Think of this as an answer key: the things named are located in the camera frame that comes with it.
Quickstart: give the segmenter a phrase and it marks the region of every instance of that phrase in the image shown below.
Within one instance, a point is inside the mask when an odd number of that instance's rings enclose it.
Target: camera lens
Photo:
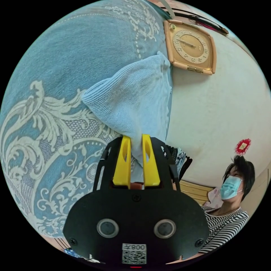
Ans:
[[[154,226],[154,234],[158,238],[169,238],[174,235],[176,231],[176,225],[172,220],[163,219],[156,223]]]
[[[119,232],[118,224],[112,219],[102,219],[97,224],[98,233],[105,238],[113,238]]]

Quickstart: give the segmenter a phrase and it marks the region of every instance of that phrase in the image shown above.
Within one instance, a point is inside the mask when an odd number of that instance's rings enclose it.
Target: striped shirt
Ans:
[[[202,206],[208,222],[210,234],[207,241],[199,253],[207,253],[233,238],[246,224],[248,213],[241,207],[235,212],[224,216],[213,216],[209,213],[218,208]]]

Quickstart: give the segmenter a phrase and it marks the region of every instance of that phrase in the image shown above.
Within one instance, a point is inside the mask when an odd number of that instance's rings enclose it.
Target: surgical mask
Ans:
[[[220,195],[222,200],[228,200],[230,198],[233,198],[237,195],[237,191],[242,180],[238,177],[229,176],[225,182],[222,184],[222,187],[220,189]]]

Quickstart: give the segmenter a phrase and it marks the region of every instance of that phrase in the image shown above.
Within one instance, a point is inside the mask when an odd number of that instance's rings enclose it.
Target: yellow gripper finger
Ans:
[[[115,173],[113,177],[113,184],[117,186],[127,186],[130,189],[131,181],[131,139],[123,136],[121,147]]]
[[[149,135],[142,135],[144,188],[159,186],[160,178]]]

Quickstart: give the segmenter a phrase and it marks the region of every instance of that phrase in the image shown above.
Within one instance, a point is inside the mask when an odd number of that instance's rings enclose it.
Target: red ornament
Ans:
[[[235,152],[238,155],[244,155],[247,152],[250,145],[251,145],[251,140],[249,138],[243,139],[239,141],[239,143],[236,145]]]

